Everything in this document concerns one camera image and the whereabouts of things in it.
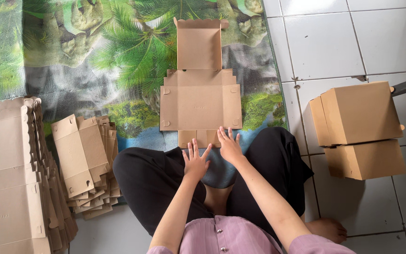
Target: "forearm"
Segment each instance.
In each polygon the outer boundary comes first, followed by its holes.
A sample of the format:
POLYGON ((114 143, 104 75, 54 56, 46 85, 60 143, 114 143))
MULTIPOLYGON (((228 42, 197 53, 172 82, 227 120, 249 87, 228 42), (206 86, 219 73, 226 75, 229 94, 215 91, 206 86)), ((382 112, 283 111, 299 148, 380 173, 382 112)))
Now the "forearm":
POLYGON ((184 176, 178 191, 156 228, 150 248, 165 246, 173 253, 178 253, 184 233, 184 226, 186 225, 187 214, 189 213, 190 203, 197 183, 198 181, 184 176))
POLYGON ((311 234, 286 199, 244 156, 237 160, 234 166, 241 174, 253 198, 286 250, 297 236, 311 234))

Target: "black pants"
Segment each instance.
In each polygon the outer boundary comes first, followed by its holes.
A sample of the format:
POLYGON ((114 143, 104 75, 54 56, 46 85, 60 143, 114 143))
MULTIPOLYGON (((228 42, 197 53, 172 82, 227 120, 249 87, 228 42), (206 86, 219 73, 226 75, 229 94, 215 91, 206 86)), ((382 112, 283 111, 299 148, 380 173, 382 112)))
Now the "black pants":
MULTIPOLYGON (((289 202, 299 216, 305 211, 304 182, 313 175, 302 161, 296 139, 281 127, 262 130, 245 153, 249 162, 289 202)), ((183 179, 184 159, 179 147, 154 151, 131 147, 118 154, 114 174, 134 215, 153 236, 168 205, 183 179)), ((187 222, 212 218, 203 202, 206 189, 202 182, 195 188, 187 222)), ((277 235, 262 214, 240 174, 227 201, 227 215, 243 217, 277 235)))

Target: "bare foot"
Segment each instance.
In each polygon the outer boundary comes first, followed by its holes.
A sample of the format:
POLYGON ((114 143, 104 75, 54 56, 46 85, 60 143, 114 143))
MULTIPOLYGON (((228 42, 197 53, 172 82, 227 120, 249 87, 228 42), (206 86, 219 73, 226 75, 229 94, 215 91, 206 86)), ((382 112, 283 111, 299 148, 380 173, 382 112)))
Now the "bare foot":
POLYGON ((226 215, 226 201, 228 195, 233 189, 233 185, 227 188, 218 189, 212 188, 205 184, 206 188, 206 199, 204 200, 204 205, 215 215, 226 215))
POLYGON ((320 218, 312 222, 305 222, 305 225, 312 234, 325 237, 334 243, 340 244, 347 241, 347 229, 334 219, 320 218))

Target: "pink shirt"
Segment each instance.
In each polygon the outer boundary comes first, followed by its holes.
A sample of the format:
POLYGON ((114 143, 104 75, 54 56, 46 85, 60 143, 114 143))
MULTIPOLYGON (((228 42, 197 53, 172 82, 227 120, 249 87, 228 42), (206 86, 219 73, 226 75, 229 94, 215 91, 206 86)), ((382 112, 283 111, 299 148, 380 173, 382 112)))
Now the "pink shirt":
MULTIPOLYGON (((186 224, 181 254, 283 254, 277 242, 255 224, 241 217, 218 216, 186 224)), ((155 246, 147 254, 172 254, 155 246)), ((314 234, 294 239, 289 254, 355 254, 348 248, 314 234)))

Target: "person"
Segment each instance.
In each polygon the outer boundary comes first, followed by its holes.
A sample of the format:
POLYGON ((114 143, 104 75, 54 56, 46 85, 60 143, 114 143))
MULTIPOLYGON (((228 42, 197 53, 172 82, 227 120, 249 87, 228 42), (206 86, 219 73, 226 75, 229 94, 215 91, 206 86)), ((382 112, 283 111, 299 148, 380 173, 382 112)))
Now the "person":
POLYGON ((352 254, 339 245, 347 230, 335 220, 305 223, 304 182, 313 172, 294 136, 263 129, 242 154, 240 135, 217 131, 222 157, 239 172, 234 185, 216 189, 200 180, 210 161, 196 140, 189 155, 127 148, 114 160, 125 199, 152 236, 148 254, 352 254))

